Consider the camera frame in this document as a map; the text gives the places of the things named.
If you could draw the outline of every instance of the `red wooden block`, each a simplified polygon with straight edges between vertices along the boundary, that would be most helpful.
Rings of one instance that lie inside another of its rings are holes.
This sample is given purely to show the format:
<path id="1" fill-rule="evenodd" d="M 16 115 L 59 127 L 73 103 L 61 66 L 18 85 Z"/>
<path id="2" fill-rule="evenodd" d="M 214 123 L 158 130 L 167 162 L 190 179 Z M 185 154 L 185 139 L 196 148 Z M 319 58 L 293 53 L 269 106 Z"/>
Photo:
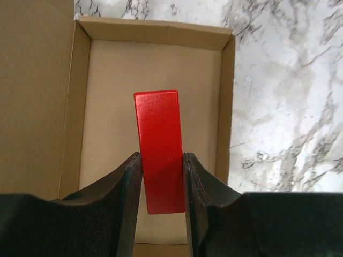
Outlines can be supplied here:
<path id="1" fill-rule="evenodd" d="M 135 93 L 134 98 L 148 213 L 185 212 L 178 93 Z"/>

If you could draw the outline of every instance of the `open cardboard box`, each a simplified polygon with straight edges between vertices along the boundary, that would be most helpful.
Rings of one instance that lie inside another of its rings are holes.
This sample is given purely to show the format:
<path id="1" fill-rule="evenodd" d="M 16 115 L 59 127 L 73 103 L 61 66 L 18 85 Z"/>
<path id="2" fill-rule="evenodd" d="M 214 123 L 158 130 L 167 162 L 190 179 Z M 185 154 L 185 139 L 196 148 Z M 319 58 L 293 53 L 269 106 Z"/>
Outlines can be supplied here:
<path id="1" fill-rule="evenodd" d="M 235 40 L 222 28 L 81 17 L 72 0 L 0 11 L 0 192 L 63 198 L 139 150 L 133 93 L 177 89 L 184 152 L 224 183 Z M 185 214 L 148 215 L 134 256 L 188 256 Z"/>

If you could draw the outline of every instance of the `marble table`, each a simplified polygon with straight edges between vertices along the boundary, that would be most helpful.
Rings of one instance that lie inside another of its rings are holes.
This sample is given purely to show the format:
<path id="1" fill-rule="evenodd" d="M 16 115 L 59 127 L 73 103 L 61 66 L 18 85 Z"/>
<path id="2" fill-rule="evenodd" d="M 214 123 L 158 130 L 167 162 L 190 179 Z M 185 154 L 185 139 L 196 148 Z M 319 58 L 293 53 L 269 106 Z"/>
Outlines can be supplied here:
<path id="1" fill-rule="evenodd" d="M 343 191 L 343 0 L 77 0 L 75 12 L 232 28 L 229 186 Z"/>

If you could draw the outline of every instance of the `white marble countertop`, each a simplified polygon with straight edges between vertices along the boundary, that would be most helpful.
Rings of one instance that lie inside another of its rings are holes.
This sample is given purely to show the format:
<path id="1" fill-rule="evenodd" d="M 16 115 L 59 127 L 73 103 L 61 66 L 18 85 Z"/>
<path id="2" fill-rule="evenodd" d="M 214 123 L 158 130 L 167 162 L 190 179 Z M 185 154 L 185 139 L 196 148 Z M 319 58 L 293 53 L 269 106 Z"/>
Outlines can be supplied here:
<path id="1" fill-rule="evenodd" d="M 343 192 L 343 0 L 76 0 L 75 11 L 233 28 L 229 186 Z"/>

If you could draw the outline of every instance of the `red rectangular block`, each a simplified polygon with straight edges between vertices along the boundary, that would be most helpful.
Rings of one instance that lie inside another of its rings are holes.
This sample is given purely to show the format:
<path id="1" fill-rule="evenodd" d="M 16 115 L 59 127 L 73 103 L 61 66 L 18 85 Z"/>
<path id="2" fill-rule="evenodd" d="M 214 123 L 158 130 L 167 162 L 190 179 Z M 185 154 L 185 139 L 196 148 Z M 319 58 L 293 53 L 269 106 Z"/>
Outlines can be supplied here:
<path id="1" fill-rule="evenodd" d="M 134 98 L 148 213 L 185 212 L 178 93 L 135 93 Z"/>

